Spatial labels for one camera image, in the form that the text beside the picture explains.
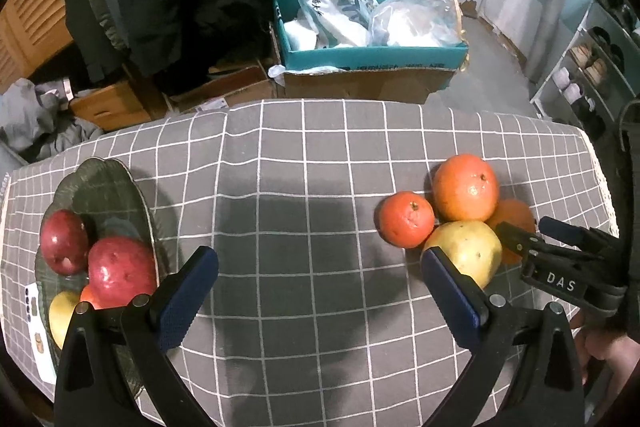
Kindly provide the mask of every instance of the green plate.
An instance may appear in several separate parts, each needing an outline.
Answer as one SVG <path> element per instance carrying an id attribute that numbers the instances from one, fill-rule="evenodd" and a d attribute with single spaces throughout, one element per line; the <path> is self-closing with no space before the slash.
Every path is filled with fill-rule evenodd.
<path id="1" fill-rule="evenodd" d="M 154 252 L 156 278 L 159 279 L 151 215 L 129 170 L 121 162 L 101 158 L 89 158 L 82 162 L 75 172 L 65 176 L 58 185 L 53 201 L 44 213 L 42 223 L 62 208 L 82 216 L 91 244 L 103 237 L 123 235 L 149 245 Z M 88 282 L 88 275 L 84 271 L 69 277 L 56 274 L 45 263 L 40 247 L 36 253 L 34 270 L 40 292 L 40 309 L 44 311 L 42 322 L 47 330 L 49 350 L 57 372 L 61 350 L 51 336 L 49 306 L 53 297 L 64 290 L 80 293 Z M 142 386 L 140 376 L 128 350 L 124 346 L 116 346 L 116 352 L 123 375 L 135 396 Z"/>

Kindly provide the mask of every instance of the metal bolt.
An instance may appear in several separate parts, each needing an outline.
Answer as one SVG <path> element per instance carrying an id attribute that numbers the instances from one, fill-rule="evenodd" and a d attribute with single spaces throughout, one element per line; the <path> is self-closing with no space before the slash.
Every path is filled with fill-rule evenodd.
<path id="1" fill-rule="evenodd" d="M 560 315 L 564 313 L 564 308 L 562 308 L 562 304 L 557 302 L 549 302 L 549 309 L 553 311 L 556 315 Z"/>
<path id="2" fill-rule="evenodd" d="M 86 313 L 87 311 L 89 311 L 89 303 L 88 302 L 82 301 L 81 303 L 78 304 L 78 306 L 76 306 L 76 313 L 78 315 L 82 315 L 83 313 Z"/>
<path id="3" fill-rule="evenodd" d="M 502 308 L 505 304 L 507 304 L 506 299 L 500 295 L 499 293 L 494 293 L 489 297 L 489 302 L 493 304 L 496 308 Z"/>
<path id="4" fill-rule="evenodd" d="M 149 295 L 147 295 L 146 293 L 141 293 L 140 295 L 136 295 L 135 297 L 133 297 L 133 305 L 136 308 L 142 308 L 142 306 L 145 306 L 148 302 Z"/>

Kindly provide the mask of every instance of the teal box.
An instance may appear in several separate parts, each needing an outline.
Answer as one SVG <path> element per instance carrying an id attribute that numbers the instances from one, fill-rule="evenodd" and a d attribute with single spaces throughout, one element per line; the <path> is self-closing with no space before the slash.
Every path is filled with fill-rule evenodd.
<path id="1" fill-rule="evenodd" d="M 292 21 L 298 15 L 300 9 L 298 0 L 273 0 L 273 9 L 282 60 L 284 67 L 290 71 L 308 70 L 318 66 L 334 66 L 342 70 L 395 70 L 398 68 L 457 70 L 468 52 L 468 46 L 465 43 L 455 48 L 372 46 L 295 52 L 289 45 L 284 23 Z"/>

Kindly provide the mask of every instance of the gray checkered tablecloth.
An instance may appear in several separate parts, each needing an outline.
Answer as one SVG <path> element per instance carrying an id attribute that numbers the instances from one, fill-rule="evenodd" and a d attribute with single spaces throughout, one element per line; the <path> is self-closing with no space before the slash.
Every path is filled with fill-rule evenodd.
<path id="1" fill-rule="evenodd" d="M 91 156 L 129 166 L 172 270 L 199 245 L 220 277 L 182 346 L 177 372 L 221 426 L 419 426 L 470 355 L 420 280 L 418 252 L 380 239 L 374 208 L 397 190 L 431 190 L 456 153 L 486 158 L 501 195 L 538 218 L 615 229 L 593 149 L 580 130 L 433 105 L 269 100 L 171 118 L 84 143 L 14 172 L 3 223 L 2 329 L 37 374 L 22 309 L 42 215 L 61 179 Z M 500 268 L 487 291 L 550 300 Z M 573 312 L 568 305 L 567 311 Z M 517 352 L 482 417 L 495 413 Z M 145 392 L 145 415 L 156 418 Z"/>

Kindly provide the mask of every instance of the floor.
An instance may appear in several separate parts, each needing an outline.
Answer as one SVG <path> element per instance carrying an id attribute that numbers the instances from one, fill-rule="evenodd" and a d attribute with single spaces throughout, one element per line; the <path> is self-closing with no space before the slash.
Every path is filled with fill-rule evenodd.
<path id="1" fill-rule="evenodd" d="M 529 81 L 516 58 L 477 20 L 463 18 L 463 28 L 470 47 L 469 66 L 455 74 L 447 89 L 430 94 L 426 103 L 535 118 Z"/>

